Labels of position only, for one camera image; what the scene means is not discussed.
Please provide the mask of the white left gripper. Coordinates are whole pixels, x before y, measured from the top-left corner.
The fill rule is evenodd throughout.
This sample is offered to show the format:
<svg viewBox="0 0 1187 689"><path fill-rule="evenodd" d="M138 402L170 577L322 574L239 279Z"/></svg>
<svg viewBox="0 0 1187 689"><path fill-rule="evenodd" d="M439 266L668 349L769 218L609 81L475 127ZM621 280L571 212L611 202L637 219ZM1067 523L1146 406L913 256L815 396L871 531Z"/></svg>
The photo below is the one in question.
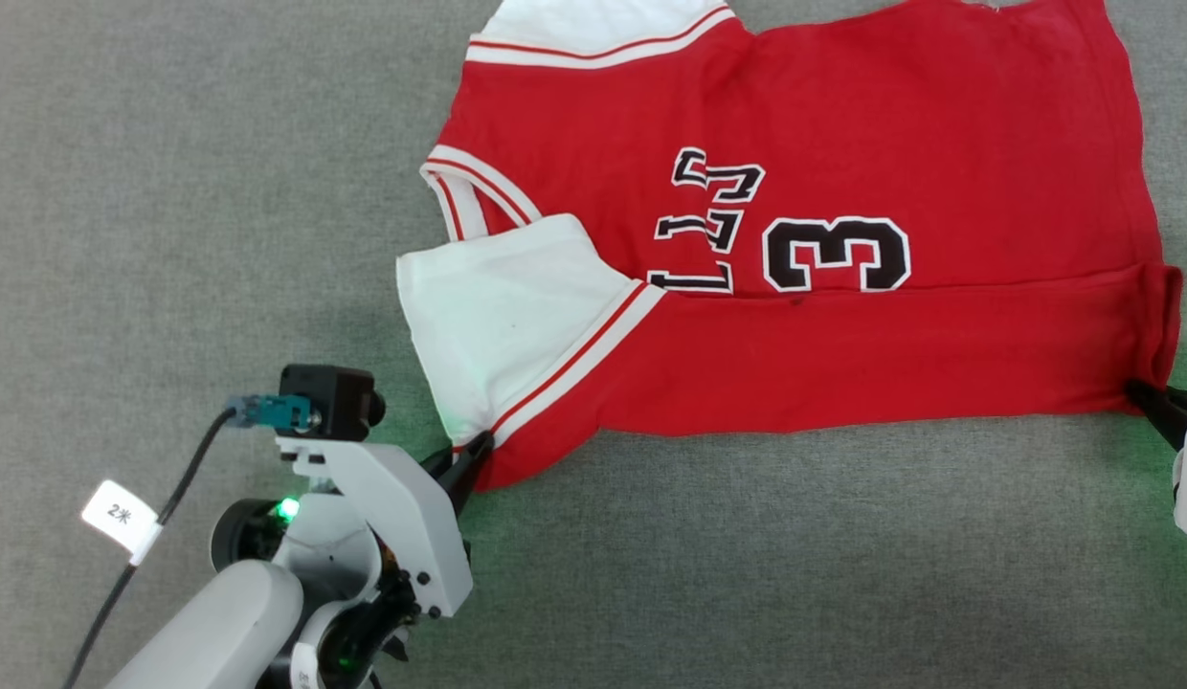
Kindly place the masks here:
<svg viewBox="0 0 1187 689"><path fill-rule="evenodd" d="M496 436L421 463L396 445L288 440L300 497L240 499L210 541L220 598L212 688L379 688L414 625L474 592L458 518Z"/></svg>

